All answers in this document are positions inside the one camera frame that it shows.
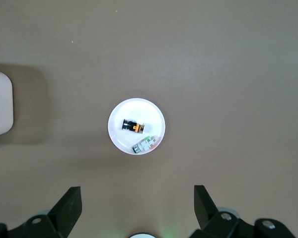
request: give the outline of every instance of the screw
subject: screw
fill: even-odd
[[[41,218],[35,218],[33,221],[32,221],[32,224],[38,224],[39,222],[41,222]]]
[[[269,229],[274,229],[275,228],[275,225],[274,223],[272,223],[271,221],[268,221],[268,220],[265,220],[262,222],[263,225]]]
[[[224,220],[227,220],[227,221],[230,221],[230,220],[232,220],[232,217],[230,216],[230,214],[229,213],[222,213],[221,214],[221,217],[224,219]]]

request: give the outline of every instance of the white container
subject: white container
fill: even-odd
[[[0,73],[0,135],[6,133],[13,125],[13,97],[10,79]]]

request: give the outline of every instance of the gray floor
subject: gray floor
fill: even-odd
[[[0,71],[14,88],[0,136],[9,228],[80,185],[71,238],[185,238],[204,184],[246,222],[298,237],[298,1],[0,0]],[[141,157],[107,133],[134,97],[166,119]]]

